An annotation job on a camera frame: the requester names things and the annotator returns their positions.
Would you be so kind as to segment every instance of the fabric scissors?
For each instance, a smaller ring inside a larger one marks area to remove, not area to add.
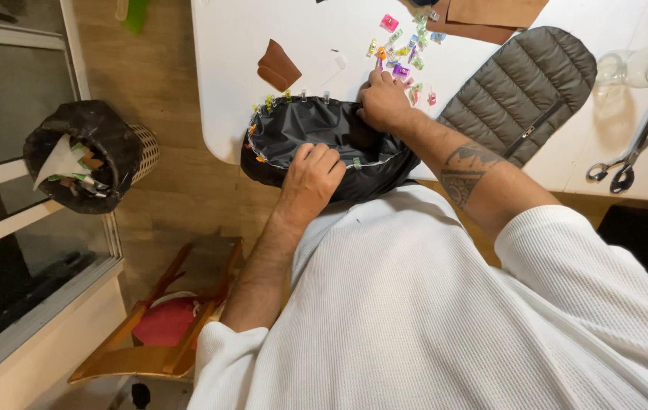
[[[648,119],[640,131],[638,139],[636,139],[628,150],[610,163],[596,163],[587,170],[587,180],[589,181],[602,181],[607,176],[607,170],[613,166],[623,164],[623,167],[612,178],[610,183],[610,192],[620,193],[629,189],[635,181],[635,172],[633,165],[638,160],[638,156],[642,151],[648,147]]]

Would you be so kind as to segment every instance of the gray quilted fabric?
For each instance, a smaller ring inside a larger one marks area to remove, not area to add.
[[[496,154],[519,138],[557,99],[565,104],[508,160],[519,168],[589,98],[597,67],[572,34],[533,28],[513,37],[476,71],[438,117]]]

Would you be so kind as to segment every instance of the forearm tattoo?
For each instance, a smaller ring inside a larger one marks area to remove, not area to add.
[[[462,210],[481,177],[503,160],[480,144],[466,142],[446,159],[446,164],[440,171],[440,184],[448,197]]]

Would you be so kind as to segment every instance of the glass jar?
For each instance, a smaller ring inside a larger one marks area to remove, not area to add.
[[[597,62],[595,85],[648,88],[648,46],[640,50],[613,50]]]

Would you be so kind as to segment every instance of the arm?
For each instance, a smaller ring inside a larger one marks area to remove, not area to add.
[[[393,81],[390,73],[372,71],[370,86],[361,92],[363,109],[357,114],[408,144],[438,177],[448,197],[492,241],[521,212],[559,204],[508,161],[411,108],[402,81]]]
[[[326,144],[301,145],[274,212],[228,297],[221,323],[235,332],[273,326],[296,246],[309,222],[329,203],[346,169],[339,153]]]

